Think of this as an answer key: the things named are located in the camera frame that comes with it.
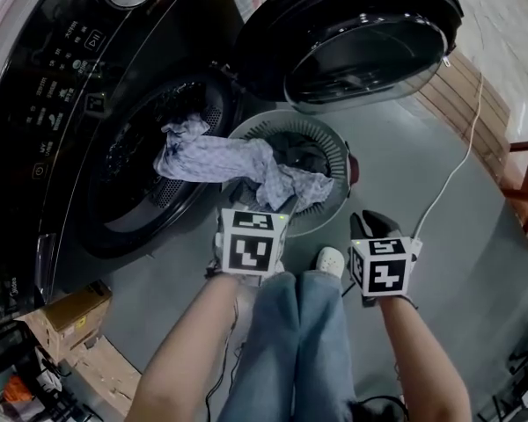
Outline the person's right white shoe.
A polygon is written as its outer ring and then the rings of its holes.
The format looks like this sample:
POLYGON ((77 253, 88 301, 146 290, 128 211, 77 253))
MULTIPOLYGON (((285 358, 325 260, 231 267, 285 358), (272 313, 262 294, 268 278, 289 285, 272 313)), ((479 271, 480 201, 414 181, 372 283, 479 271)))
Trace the person's right white shoe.
POLYGON ((345 270, 344 256, 333 247, 324 247, 317 256, 315 269, 340 279, 345 270))

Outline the person's right forearm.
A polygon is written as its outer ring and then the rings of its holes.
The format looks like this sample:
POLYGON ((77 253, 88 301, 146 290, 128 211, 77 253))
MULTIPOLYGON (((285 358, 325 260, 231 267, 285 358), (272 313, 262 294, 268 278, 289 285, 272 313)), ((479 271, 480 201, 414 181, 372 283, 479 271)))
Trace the person's right forearm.
POLYGON ((378 301, 411 422, 471 422, 464 381, 408 300, 378 301))

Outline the round black washing machine door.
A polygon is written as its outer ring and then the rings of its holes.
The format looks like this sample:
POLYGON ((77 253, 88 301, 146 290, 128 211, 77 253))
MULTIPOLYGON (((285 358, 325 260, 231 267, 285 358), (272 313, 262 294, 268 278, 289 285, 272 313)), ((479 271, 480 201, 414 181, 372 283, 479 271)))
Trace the round black washing machine door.
POLYGON ((319 114, 404 98, 456 46, 459 0, 267 0, 231 67, 257 98, 319 114))

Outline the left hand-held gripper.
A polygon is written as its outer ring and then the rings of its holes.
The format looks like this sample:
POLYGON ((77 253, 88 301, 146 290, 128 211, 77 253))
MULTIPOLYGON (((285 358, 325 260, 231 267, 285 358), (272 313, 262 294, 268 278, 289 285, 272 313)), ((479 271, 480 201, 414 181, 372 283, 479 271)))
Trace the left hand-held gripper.
POLYGON ((221 209, 214 236, 213 271, 253 278, 282 272, 288 226, 285 214, 221 209))

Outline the person's left forearm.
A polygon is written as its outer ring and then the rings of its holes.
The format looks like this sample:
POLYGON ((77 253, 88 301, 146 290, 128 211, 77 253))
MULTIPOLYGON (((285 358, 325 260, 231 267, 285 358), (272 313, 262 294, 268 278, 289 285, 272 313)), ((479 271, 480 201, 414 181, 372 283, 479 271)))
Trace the person's left forearm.
POLYGON ((208 280, 166 335, 136 389, 125 422, 194 422, 234 321, 239 280, 208 280))

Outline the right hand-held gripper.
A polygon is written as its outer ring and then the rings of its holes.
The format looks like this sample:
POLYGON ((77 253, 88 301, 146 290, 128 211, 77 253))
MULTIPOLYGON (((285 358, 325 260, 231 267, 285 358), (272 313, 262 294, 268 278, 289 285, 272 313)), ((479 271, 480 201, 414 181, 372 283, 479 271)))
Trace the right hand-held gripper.
POLYGON ((374 238, 368 238, 357 213, 350 216, 350 273, 362 296, 406 295, 416 263, 410 251, 411 237, 401 237, 399 224, 378 212, 363 211, 363 220, 374 238))

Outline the black washing machine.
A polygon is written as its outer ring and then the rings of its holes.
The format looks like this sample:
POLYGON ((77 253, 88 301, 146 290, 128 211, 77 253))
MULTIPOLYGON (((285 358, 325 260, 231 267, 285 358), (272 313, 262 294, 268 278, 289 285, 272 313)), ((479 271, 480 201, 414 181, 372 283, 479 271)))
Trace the black washing machine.
POLYGON ((0 25, 0 323, 98 279, 204 185, 164 178, 163 127, 226 135, 234 0, 13 0, 0 25))

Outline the pale green laundry basket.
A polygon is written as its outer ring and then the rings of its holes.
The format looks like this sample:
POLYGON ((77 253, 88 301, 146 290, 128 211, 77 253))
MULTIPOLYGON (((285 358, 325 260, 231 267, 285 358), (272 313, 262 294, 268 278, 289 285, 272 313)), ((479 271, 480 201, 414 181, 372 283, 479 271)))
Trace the pale green laundry basket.
POLYGON ((292 110, 256 114, 234 128, 229 137, 265 139, 277 133, 303 135, 316 142, 326 156, 329 175, 334 180, 333 189, 324 202, 292 216, 287 236, 305 236, 328 224, 341 211, 350 195, 351 186, 356 182, 352 173, 359 169, 348 144, 336 131, 321 120, 292 110))

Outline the blue checked clothes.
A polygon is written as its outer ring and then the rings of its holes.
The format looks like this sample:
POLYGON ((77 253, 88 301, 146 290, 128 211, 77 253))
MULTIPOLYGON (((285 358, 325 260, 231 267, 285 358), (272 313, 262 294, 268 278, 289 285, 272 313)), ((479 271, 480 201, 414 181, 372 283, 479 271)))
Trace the blue checked clothes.
POLYGON ((163 126, 165 144, 153 161, 155 172, 188 183, 222 184, 246 178, 257 185, 258 205, 274 211, 295 196, 296 211, 301 212, 324 202, 334 188, 334 180, 321 172, 277 163, 273 148, 262 139, 223 138, 207 135, 208 130, 209 124, 198 113, 163 126))

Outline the wooden plank platform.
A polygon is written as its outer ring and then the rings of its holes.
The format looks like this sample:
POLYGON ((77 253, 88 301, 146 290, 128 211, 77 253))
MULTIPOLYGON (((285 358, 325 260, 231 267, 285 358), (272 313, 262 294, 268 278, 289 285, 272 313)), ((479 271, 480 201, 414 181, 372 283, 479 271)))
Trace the wooden plank platform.
POLYGON ((506 139, 510 109, 467 57, 452 52, 449 63, 441 65, 414 97, 470 143, 493 180, 501 181, 510 150, 506 139))

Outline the yellow cardboard box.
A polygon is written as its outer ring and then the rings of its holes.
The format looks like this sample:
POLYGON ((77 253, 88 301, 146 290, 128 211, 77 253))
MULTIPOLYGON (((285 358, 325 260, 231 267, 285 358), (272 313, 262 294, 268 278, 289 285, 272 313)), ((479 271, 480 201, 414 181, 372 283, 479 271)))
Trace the yellow cardboard box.
POLYGON ((110 288, 98 280, 41 308, 45 346, 58 357, 72 351, 99 329, 111 299, 110 288))

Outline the dark grey garment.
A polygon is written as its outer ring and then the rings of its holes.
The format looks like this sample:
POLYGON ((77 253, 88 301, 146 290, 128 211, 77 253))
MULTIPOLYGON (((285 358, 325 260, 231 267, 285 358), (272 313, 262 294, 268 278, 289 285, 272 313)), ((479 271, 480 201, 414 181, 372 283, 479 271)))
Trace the dark grey garment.
POLYGON ((326 153, 311 137, 294 132, 280 132, 267 137, 266 142, 274 151, 278 164, 331 176, 326 153))

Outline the person's legs in blue jeans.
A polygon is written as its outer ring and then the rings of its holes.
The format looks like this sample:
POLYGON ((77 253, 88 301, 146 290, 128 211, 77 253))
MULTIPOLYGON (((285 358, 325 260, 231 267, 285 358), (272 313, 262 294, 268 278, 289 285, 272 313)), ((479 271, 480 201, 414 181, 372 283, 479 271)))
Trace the person's legs in blue jeans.
POLYGON ((340 278, 266 280, 217 422, 348 422, 355 398, 340 278))

